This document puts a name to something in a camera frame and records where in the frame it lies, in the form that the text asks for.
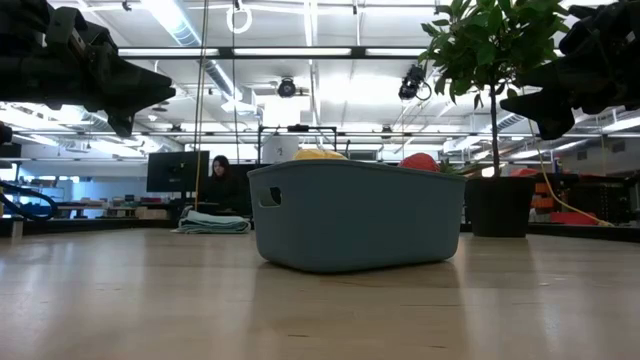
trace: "person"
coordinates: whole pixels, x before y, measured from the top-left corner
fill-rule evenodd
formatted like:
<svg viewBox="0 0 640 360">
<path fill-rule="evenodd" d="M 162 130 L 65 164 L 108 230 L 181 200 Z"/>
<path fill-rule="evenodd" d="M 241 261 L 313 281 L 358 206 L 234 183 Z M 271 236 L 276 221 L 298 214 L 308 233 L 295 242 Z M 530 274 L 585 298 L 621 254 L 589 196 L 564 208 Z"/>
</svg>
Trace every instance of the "person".
<svg viewBox="0 0 640 360">
<path fill-rule="evenodd" d="M 242 193 L 240 181 L 233 176 L 229 159 L 218 155 L 213 159 L 211 178 L 205 191 L 200 196 L 200 201 L 216 203 L 216 208 L 221 212 L 237 212 L 242 207 Z"/>
</svg>

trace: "gray plastic bin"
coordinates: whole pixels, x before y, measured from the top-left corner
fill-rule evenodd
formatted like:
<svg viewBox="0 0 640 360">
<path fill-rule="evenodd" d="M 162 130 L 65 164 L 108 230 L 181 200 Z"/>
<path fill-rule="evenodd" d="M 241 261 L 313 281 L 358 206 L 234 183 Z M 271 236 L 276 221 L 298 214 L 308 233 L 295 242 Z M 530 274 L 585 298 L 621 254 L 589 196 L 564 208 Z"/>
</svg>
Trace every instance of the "gray plastic bin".
<svg viewBox="0 0 640 360">
<path fill-rule="evenodd" d="M 460 176 L 300 160 L 251 171 L 249 182 L 258 251 L 274 263 L 343 272 L 441 261 L 458 247 Z"/>
</svg>

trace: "computer monitor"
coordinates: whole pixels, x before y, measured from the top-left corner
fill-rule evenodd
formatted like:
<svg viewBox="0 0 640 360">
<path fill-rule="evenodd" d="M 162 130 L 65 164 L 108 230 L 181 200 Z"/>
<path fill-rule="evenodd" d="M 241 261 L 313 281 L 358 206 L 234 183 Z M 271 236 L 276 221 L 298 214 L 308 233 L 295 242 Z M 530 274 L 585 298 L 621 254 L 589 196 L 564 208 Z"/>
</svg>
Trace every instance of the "computer monitor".
<svg viewBox="0 0 640 360">
<path fill-rule="evenodd" d="M 189 192 L 196 190 L 198 152 L 149 154 L 147 192 Z M 209 176 L 209 152 L 200 152 L 200 186 Z"/>
</svg>

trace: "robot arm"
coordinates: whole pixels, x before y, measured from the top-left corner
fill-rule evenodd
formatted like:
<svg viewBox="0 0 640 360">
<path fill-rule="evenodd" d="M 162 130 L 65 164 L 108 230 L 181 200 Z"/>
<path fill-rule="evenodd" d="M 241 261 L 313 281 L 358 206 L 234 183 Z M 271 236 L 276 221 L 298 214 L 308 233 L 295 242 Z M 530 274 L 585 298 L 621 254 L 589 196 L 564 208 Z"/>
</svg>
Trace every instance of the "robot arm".
<svg viewBox="0 0 640 360">
<path fill-rule="evenodd" d="M 500 102 L 536 121 L 544 140 L 571 130 L 571 108 L 592 115 L 610 106 L 640 108 L 640 1 L 572 6 L 569 12 L 580 21 L 559 44 L 565 56 L 518 79 L 542 90 Z"/>
<path fill-rule="evenodd" d="M 136 112 L 175 96 L 170 78 L 121 59 L 108 29 L 46 0 L 0 0 L 0 78 L 0 101 L 104 110 L 122 137 Z"/>
</svg>

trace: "bin handle hole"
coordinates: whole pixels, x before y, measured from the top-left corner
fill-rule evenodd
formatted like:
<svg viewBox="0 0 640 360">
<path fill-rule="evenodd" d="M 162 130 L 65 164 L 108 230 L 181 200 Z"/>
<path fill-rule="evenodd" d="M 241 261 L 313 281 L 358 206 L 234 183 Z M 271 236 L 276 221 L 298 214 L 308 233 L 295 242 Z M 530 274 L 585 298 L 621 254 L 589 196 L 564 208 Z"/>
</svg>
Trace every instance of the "bin handle hole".
<svg viewBox="0 0 640 360">
<path fill-rule="evenodd" d="M 278 187 L 261 189 L 258 195 L 262 207 L 279 207 L 282 204 L 282 192 Z"/>
</svg>

